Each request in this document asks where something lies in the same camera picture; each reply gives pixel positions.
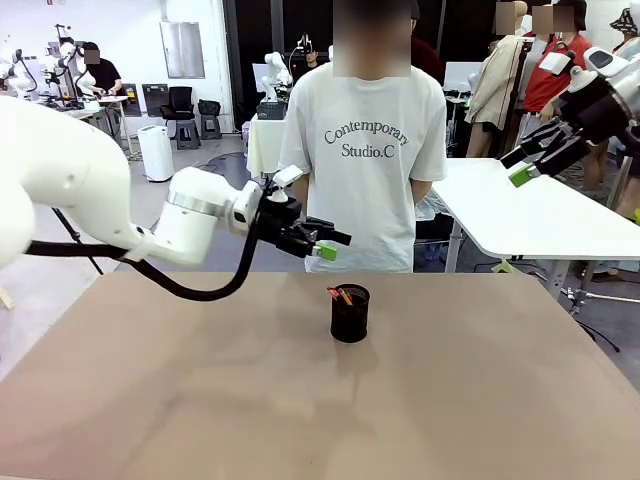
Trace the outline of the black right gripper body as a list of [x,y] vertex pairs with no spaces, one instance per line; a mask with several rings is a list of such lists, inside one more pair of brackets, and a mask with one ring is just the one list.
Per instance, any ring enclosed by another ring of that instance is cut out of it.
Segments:
[[557,99],[557,111],[574,134],[593,144],[619,136],[636,120],[636,114],[603,78],[594,78],[575,91],[567,89]]

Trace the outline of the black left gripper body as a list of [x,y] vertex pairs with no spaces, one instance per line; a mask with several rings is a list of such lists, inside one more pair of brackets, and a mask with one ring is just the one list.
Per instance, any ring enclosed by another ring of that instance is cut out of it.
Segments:
[[293,198],[278,203],[260,200],[258,238],[298,258],[313,255],[317,226],[302,218],[302,204]]

